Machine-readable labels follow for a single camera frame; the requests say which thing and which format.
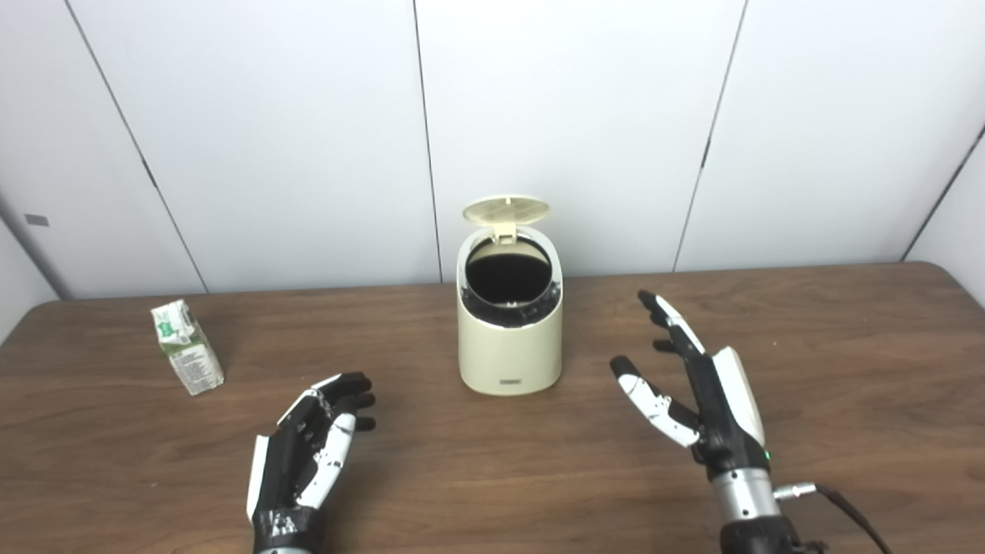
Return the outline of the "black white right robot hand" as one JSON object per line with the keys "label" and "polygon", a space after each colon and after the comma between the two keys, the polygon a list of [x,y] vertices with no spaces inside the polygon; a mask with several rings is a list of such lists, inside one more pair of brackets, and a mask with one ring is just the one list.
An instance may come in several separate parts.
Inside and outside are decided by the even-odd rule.
{"label": "black white right robot hand", "polygon": [[637,297],[651,322],[668,333],[653,348],[683,361],[696,409],[648,382],[626,355],[609,362],[620,389],[650,425],[692,450],[709,480],[745,469],[770,471],[759,406],[736,350],[708,353],[685,316],[661,295],[641,290]]}

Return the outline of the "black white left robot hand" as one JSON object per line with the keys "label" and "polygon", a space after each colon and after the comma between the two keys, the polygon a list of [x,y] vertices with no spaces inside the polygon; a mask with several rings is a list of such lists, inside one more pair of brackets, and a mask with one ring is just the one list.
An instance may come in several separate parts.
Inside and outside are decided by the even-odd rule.
{"label": "black white left robot hand", "polygon": [[363,372],[314,383],[293,401],[270,436],[255,439],[246,515],[254,553],[316,553],[323,507],[348,459],[354,435],[376,421],[360,416],[376,397]]}

